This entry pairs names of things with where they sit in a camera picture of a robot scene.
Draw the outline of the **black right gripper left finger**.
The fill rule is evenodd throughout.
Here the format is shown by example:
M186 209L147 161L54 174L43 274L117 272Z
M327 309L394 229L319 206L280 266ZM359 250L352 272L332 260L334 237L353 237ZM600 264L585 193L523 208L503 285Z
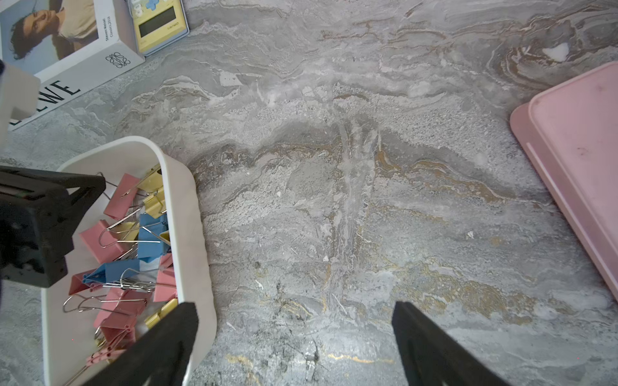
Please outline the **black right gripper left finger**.
M87 385L181 385L188 371L199 317L183 302L128 352L85 382Z

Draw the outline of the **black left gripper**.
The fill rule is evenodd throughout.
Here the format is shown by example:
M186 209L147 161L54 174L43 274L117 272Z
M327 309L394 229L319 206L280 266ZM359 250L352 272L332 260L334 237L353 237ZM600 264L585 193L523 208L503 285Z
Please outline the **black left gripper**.
M106 189L101 175L1 167L1 279L49 288L68 274L72 236Z

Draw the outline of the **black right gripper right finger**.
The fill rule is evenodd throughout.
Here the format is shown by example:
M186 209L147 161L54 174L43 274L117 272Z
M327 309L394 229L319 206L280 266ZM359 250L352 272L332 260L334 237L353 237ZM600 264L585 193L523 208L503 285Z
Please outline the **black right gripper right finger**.
M392 316L409 385L506 385L410 302L397 302Z

